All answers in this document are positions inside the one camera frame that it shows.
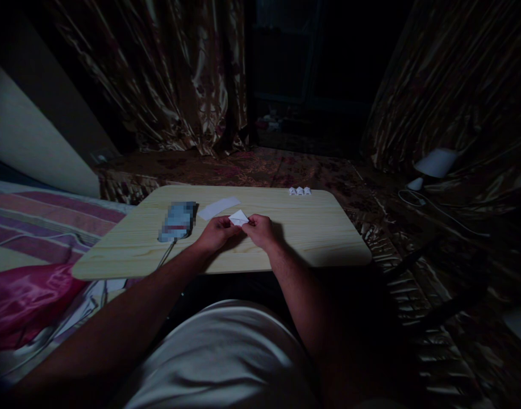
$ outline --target folded paper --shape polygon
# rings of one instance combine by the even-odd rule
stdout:
[[[207,221],[216,215],[218,215],[223,210],[228,209],[229,207],[236,206],[241,204],[241,202],[236,199],[234,196],[229,198],[224,198],[219,200],[218,202],[208,204],[205,209],[198,212],[198,216],[200,216],[203,220]]]
[[[244,224],[249,223],[249,219],[241,209],[230,216],[230,221],[236,226],[243,226]]]

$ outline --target wooden table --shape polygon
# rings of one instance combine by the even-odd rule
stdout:
[[[288,189],[230,186],[163,186],[152,192],[88,251],[73,267],[79,279],[142,277],[156,269],[168,243],[158,231],[171,202],[195,201],[198,211],[220,199],[235,196],[241,204],[219,215],[242,209],[269,216],[276,233],[312,267],[370,263],[372,255],[335,197],[324,190],[290,196]],[[196,217],[189,237],[179,240],[167,260],[196,241],[207,222]],[[266,253],[244,233],[233,237],[207,266],[207,274],[270,271]]]

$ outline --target white lamp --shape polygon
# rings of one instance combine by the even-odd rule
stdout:
[[[424,175],[443,178],[457,159],[457,152],[437,148],[414,165]],[[418,177],[406,185],[410,190],[419,190],[423,186],[423,177]]]

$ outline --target brown satin curtain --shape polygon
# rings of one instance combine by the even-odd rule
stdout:
[[[141,151],[246,150],[242,0],[45,0]]]
[[[521,205],[521,0],[415,2],[362,153],[412,179],[437,147],[460,155],[426,186],[440,203],[479,219]]]

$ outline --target wrist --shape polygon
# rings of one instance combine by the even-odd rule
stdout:
[[[188,251],[193,252],[196,257],[208,258],[215,254],[215,251],[202,243],[194,242],[188,247]]]
[[[271,257],[271,255],[284,251],[283,246],[277,240],[274,240],[270,242],[267,246],[264,246],[263,250],[266,252],[268,257]]]

